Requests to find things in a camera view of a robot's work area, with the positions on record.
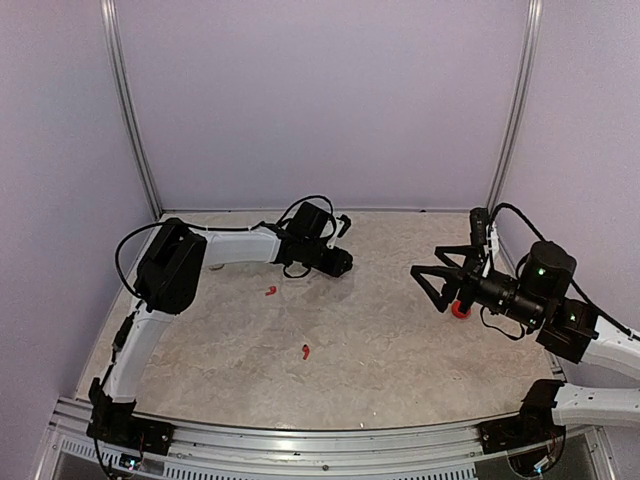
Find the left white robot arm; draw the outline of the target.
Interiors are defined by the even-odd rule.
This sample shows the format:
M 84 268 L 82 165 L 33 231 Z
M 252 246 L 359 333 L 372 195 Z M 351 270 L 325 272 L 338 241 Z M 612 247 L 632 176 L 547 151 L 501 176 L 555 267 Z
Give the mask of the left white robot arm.
M 336 242 L 351 226 L 346 215 L 322 209 L 305 197 L 274 223 L 212 227 L 177 217 L 152 224 L 155 235 L 138 261 L 136 278 L 125 287 L 131 307 L 111 346 L 111 360 L 89 390 L 102 430 L 121 445 L 133 443 L 140 424 L 130 413 L 145 366 L 165 329 L 193 303 L 201 271 L 210 266 L 265 263 L 339 278 L 353 257 Z

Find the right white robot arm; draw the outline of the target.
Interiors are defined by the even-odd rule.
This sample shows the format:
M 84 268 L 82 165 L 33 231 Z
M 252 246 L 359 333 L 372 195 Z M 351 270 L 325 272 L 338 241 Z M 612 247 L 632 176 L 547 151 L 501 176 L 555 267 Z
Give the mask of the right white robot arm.
M 535 242 L 520 276 L 496 270 L 491 257 L 474 246 L 439 247 L 440 264 L 414 265 L 411 277 L 436 309 L 451 305 L 517 322 L 522 335 L 533 334 L 553 355 L 639 376 L 639 334 L 615 323 L 587 300 L 570 299 L 577 262 L 550 241 Z M 637 389 L 587 388 L 563 381 L 538 380 L 527 392 L 511 433 L 523 444 L 535 442 L 549 427 L 566 425 L 638 426 Z

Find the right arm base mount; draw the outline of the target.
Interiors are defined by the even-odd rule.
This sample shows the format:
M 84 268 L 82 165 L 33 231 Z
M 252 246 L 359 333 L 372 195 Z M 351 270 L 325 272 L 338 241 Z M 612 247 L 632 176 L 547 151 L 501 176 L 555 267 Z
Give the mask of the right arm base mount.
M 566 428 L 556 425 L 552 416 L 556 405 L 555 400 L 525 400 L 517 414 L 479 423 L 483 453 L 519 449 L 562 437 Z

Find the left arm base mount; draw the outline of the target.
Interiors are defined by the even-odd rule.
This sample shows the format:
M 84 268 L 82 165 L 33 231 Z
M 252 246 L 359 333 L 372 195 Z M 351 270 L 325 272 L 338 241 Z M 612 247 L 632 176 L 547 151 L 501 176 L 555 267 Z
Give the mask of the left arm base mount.
M 89 388 L 92 412 L 86 430 L 88 437 L 142 453 L 166 456 L 175 426 L 169 422 L 136 416 L 136 401 L 115 402 L 95 377 Z

